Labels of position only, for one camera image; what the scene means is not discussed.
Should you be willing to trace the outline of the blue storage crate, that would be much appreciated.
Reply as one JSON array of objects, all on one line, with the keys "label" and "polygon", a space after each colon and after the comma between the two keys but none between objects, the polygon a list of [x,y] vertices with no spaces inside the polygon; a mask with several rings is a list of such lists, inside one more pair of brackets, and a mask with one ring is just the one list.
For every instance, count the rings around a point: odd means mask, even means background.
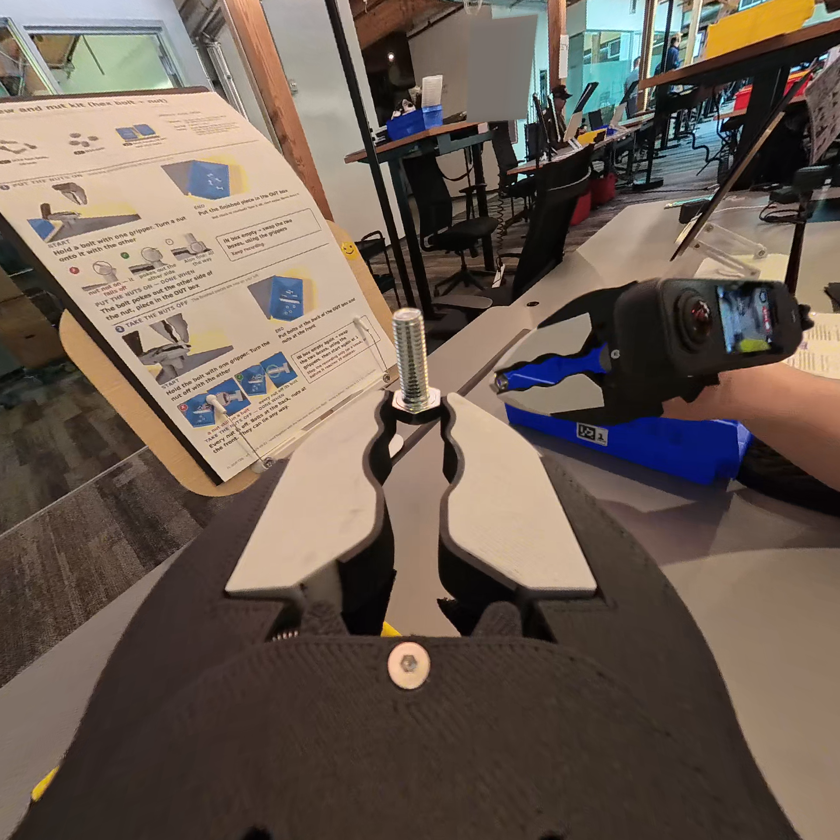
[{"label": "blue storage crate", "polygon": [[415,134],[443,125],[443,107],[441,105],[416,108],[410,112],[401,112],[386,122],[386,132],[390,141],[402,140]]}]

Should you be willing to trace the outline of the black office chair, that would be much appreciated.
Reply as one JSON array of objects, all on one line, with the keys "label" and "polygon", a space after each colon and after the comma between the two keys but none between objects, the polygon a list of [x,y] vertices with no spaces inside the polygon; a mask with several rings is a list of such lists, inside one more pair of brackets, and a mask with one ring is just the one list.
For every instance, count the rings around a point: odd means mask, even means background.
[{"label": "black office chair", "polygon": [[536,199],[518,264],[510,280],[478,295],[443,296],[437,301],[437,307],[459,308],[470,314],[490,307],[509,306],[558,266],[564,258],[577,201],[589,189],[593,152],[594,146],[587,144],[535,172]]},{"label": "black office chair", "polygon": [[460,258],[459,270],[434,285],[434,296],[449,295],[457,287],[488,289],[478,278],[490,277],[493,272],[479,270],[477,274],[473,273],[467,266],[466,254],[478,256],[478,245],[496,230],[497,220],[475,216],[456,222],[452,196],[433,156],[406,157],[402,166],[415,199],[421,250],[454,253]]}]

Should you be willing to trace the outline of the tall wooden desk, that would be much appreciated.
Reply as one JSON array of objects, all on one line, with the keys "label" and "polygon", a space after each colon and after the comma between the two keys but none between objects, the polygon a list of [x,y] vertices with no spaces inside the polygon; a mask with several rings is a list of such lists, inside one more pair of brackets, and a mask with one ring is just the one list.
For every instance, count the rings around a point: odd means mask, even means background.
[{"label": "tall wooden desk", "polygon": [[733,81],[751,80],[752,94],[738,147],[738,162],[741,162],[782,108],[791,68],[824,55],[838,43],[839,20],[835,17],[643,79],[639,81],[639,89],[654,88],[657,92],[656,113],[667,116],[688,108],[685,103],[677,105],[671,101],[669,88],[674,85],[691,85],[704,91]]}]

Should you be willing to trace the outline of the blue plastic bin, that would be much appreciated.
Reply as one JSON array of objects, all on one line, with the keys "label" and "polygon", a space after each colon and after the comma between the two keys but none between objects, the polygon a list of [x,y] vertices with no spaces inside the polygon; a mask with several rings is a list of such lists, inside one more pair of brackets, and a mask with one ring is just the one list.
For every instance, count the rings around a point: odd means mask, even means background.
[{"label": "blue plastic bin", "polygon": [[753,437],[745,426],[730,420],[643,416],[619,423],[605,408],[542,416],[505,406],[511,424],[701,485],[735,478]]}]

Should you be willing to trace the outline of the wooden standing desk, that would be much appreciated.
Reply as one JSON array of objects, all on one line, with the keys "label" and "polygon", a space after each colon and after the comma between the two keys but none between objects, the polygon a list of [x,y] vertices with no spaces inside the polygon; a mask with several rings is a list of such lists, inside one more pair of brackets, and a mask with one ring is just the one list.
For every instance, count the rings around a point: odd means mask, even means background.
[{"label": "wooden standing desk", "polygon": [[[468,197],[469,201],[477,201],[477,211],[467,218],[475,216],[492,217],[488,211],[487,186],[484,182],[482,164],[483,145],[490,141],[491,137],[492,134],[487,123],[461,121],[445,123],[402,140],[388,140],[374,146],[379,163],[386,163],[391,173],[393,192],[402,220],[404,239],[417,290],[417,294],[414,294],[414,296],[416,302],[421,305],[427,325],[440,320],[444,316],[444,311],[437,307],[438,300],[441,297],[434,296],[434,289],[428,283],[424,266],[424,254],[426,252],[422,251],[420,247],[417,206],[403,169],[403,159],[431,155],[437,162],[437,158],[443,155],[469,150],[472,167],[468,169],[467,174],[471,175],[472,183],[464,188],[462,193]],[[356,162],[367,164],[364,159],[364,150],[357,150],[347,155],[344,162],[346,164]],[[465,256],[468,268],[475,274],[479,270],[489,270],[494,275],[492,234],[490,237],[484,238],[478,245],[477,257],[473,257],[470,253]]]}]

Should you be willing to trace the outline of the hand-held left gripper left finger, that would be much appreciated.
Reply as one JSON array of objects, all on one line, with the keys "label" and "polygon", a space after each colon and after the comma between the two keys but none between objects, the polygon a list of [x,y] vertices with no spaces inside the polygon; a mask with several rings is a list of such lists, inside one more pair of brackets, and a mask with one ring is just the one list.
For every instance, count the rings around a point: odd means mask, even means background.
[{"label": "hand-held left gripper left finger", "polygon": [[395,435],[390,392],[368,392],[295,449],[269,494],[225,593],[251,599],[364,599],[342,582],[385,532],[383,485]]}]

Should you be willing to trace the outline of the black rolling cart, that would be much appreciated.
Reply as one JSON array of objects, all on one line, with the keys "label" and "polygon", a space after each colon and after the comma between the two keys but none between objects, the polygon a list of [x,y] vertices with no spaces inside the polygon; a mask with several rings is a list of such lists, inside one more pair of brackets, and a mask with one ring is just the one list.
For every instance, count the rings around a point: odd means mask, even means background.
[{"label": "black rolling cart", "polygon": [[[354,241],[355,247],[358,249],[360,256],[367,265],[368,270],[373,277],[374,283],[382,294],[386,292],[394,293],[397,303],[400,303],[398,291],[396,288],[396,281],[393,276],[392,265],[388,254],[388,244],[385,242],[385,237],[380,230],[375,230],[366,234],[362,239]],[[375,257],[382,256],[385,259],[385,273],[377,274],[372,265],[372,260]]]}]

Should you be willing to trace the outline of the tilted black tablet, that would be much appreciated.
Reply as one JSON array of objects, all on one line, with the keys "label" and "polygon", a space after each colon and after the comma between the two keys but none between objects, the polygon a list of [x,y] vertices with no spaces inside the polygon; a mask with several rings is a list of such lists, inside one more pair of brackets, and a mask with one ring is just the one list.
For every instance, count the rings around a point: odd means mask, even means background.
[{"label": "tilted black tablet", "polygon": [[730,193],[739,178],[749,167],[753,157],[762,148],[764,142],[770,137],[772,131],[783,118],[784,110],[787,108],[787,102],[788,101],[784,99],[772,112],[751,145],[737,159],[735,165],[730,169],[729,175],[724,183],[719,186],[718,190],[714,193],[710,201],[707,202],[699,215],[694,219],[693,223],[680,234],[676,241],[675,251],[669,258],[670,261],[677,260],[677,258],[681,257],[688,247],[693,244],[700,234],[701,229],[707,222],[709,222],[711,216],[716,212],[723,199]]}]

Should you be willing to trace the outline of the wooden post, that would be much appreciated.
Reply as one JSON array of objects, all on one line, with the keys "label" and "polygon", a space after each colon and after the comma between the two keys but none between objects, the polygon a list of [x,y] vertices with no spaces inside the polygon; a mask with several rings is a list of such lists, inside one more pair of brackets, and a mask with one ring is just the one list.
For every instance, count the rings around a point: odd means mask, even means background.
[{"label": "wooden post", "polygon": [[549,89],[563,84],[568,75],[569,36],[567,1],[547,1],[549,30]]},{"label": "wooden post", "polygon": [[224,15],[245,57],[280,150],[329,221],[333,214],[303,129],[277,45],[260,1],[223,1]]}]

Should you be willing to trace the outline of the silver hex bolt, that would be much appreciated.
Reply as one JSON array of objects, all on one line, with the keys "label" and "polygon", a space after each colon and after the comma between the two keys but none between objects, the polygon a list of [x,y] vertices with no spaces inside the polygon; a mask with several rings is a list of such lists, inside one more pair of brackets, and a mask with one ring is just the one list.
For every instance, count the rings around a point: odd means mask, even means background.
[{"label": "silver hex bolt", "polygon": [[419,425],[439,418],[441,391],[429,384],[424,315],[416,308],[400,308],[392,315],[399,385],[392,407],[405,424]]}]

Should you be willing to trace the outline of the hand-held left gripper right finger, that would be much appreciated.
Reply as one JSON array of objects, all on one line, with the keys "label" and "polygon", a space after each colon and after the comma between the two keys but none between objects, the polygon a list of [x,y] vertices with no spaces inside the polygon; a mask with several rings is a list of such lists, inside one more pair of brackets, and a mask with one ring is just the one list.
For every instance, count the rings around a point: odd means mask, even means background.
[{"label": "hand-held left gripper right finger", "polygon": [[522,596],[593,596],[596,581],[538,451],[457,393],[442,401],[441,561]]}]

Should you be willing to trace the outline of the person's right forearm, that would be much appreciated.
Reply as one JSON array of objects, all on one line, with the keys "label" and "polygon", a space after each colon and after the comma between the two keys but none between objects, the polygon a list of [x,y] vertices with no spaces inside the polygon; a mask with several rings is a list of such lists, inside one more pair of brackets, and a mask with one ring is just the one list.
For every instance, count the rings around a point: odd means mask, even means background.
[{"label": "person's right forearm", "polygon": [[687,421],[731,419],[793,465],[839,489],[839,381],[785,362],[725,371],[692,402],[663,404],[663,415]]}]

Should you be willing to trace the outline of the red bin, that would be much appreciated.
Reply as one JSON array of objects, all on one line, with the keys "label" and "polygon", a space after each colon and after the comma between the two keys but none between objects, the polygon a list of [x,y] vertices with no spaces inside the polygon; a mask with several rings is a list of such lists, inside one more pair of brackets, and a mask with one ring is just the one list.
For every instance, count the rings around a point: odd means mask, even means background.
[{"label": "red bin", "polygon": [[586,190],[576,201],[570,225],[582,224],[592,211],[611,202],[616,196],[616,181],[613,171],[592,174]]}]

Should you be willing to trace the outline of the yellow plastic bin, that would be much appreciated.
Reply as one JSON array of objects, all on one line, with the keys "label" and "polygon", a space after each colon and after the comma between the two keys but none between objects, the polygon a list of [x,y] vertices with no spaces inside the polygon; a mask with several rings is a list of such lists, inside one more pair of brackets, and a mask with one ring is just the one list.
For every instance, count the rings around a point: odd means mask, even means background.
[{"label": "yellow plastic bin", "polygon": [[[382,637],[399,637],[401,634],[387,621],[383,622],[382,630],[381,630]],[[29,806],[37,803],[43,796],[44,792],[48,789],[51,781],[56,776],[56,773],[59,770],[59,766],[55,766],[52,768],[38,783],[32,788],[30,795],[29,795]]]}]

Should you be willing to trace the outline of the printed reference sheet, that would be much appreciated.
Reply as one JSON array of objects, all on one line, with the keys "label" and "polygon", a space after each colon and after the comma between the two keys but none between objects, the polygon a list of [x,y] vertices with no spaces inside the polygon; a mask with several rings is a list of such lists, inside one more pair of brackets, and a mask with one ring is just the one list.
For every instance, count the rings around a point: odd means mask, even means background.
[{"label": "printed reference sheet", "polygon": [[839,314],[816,313],[797,351],[784,363],[829,380],[839,380]]}]

